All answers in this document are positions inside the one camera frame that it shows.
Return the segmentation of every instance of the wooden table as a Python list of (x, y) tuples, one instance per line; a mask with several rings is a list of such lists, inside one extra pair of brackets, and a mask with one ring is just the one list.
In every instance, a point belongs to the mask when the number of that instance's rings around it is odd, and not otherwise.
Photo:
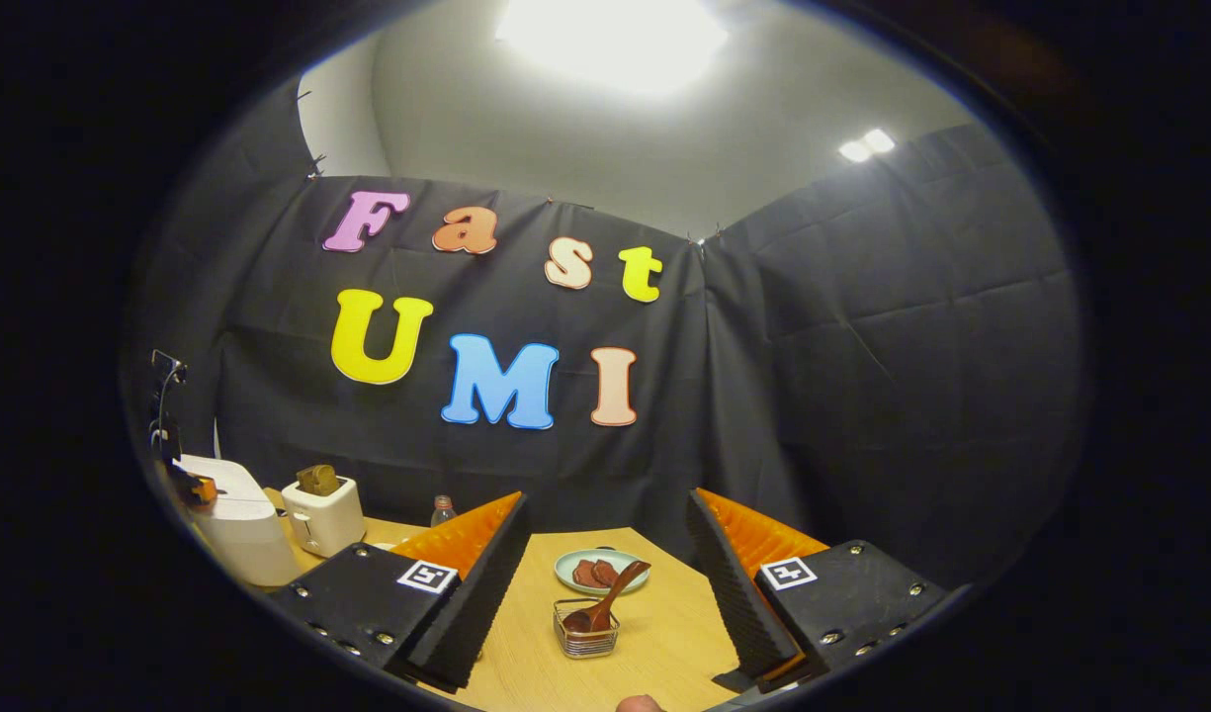
[[(281, 506), (280, 493), (266, 496)], [(425, 527), (367, 519), (367, 544), (398, 544)], [(281, 518), (293, 541), (288, 518)], [(562, 553), (613, 546), (654, 564), (649, 581), (618, 597), (618, 647), (606, 658), (566, 658), (552, 631), (552, 602), (584, 598), (562, 585), (552, 567)], [(325, 559), (293, 545), (308, 572)], [(495, 614), (469, 687), (430, 693), (487, 711), (613, 712), (620, 699), (649, 694), (667, 712), (701, 711), (735, 697), (712, 682), (736, 667), (736, 654), (710, 591), (710, 581), (631, 527), (619, 530), (536, 533)]]

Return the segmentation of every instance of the plastic bottle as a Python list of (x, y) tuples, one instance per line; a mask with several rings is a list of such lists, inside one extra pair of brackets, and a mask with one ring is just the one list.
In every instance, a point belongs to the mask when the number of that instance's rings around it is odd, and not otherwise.
[(440, 494), (434, 498), (434, 517), (429, 518), (430, 527), (437, 527), (438, 524), (455, 517), (455, 510), (450, 509), (450, 496), (446, 494)]

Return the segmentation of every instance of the ceiling light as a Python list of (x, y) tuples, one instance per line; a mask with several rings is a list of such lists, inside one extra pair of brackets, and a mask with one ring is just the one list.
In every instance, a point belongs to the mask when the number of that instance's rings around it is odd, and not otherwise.
[(700, 75), (728, 33), (694, 0), (510, 0), (495, 36), (579, 77), (655, 93)]
[(885, 136), (885, 131), (882, 131), (879, 127), (866, 133), (861, 140), (867, 143), (868, 148), (873, 149), (876, 154), (885, 154), (886, 150), (895, 148), (895, 142), (891, 140), (891, 137)]
[(850, 143), (842, 144), (842, 148), (838, 149), (838, 153), (843, 154), (844, 157), (851, 159), (857, 163), (867, 161), (867, 159), (869, 159), (873, 154), (872, 150), (867, 148), (867, 145), (863, 145), (859, 140), (853, 140)]

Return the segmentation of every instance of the blue letter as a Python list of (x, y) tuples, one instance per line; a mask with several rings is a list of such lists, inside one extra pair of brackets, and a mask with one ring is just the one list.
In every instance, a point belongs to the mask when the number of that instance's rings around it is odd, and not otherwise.
[(516, 429), (543, 431), (552, 426), (547, 413), (547, 378), (552, 364), (561, 354), (543, 343), (528, 343), (518, 351), (505, 373), (495, 357), (490, 339), (472, 333), (457, 333), (450, 338), (455, 349), (455, 383), (452, 385), (450, 403), (443, 408), (443, 420), (448, 424), (477, 423), (474, 408), (474, 391), (487, 410), (487, 420), (500, 423), (500, 415), (516, 397), (516, 406), (509, 414), (509, 424)]

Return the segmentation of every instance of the yellow letter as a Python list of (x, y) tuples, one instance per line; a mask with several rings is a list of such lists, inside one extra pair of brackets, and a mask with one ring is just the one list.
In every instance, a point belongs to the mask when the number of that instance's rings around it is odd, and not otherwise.
[(434, 231), (434, 248), (481, 255), (495, 249), (498, 216), (486, 207), (457, 207), (443, 217), (446, 225)]
[(601, 390), (592, 410), (592, 423), (597, 425), (631, 425), (636, 423), (636, 410), (631, 406), (631, 389), (627, 387), (627, 371), (636, 362), (636, 354), (626, 348), (592, 348), (592, 361), (601, 367)]
[(346, 288), (337, 295), (342, 311), (333, 331), (333, 364), (349, 379), (383, 385), (406, 377), (412, 368), (417, 339), (420, 338), (420, 321), (434, 314), (434, 304), (413, 297), (394, 300), (394, 310), (398, 312), (394, 348), (389, 356), (375, 361), (365, 355), (363, 339), (372, 321), (372, 311), (379, 310), (383, 302), (379, 294), (365, 288)]
[(626, 262), (622, 269), (622, 292), (637, 302), (654, 302), (659, 298), (659, 288), (649, 287), (649, 272), (662, 271), (662, 262), (654, 259), (654, 249), (633, 247), (618, 253), (619, 260)]
[(592, 281), (592, 269), (587, 266), (587, 262), (592, 262), (592, 248), (586, 242), (573, 237), (558, 237), (547, 245), (547, 257), (551, 257), (551, 260), (543, 265), (543, 274), (551, 283), (585, 288)]

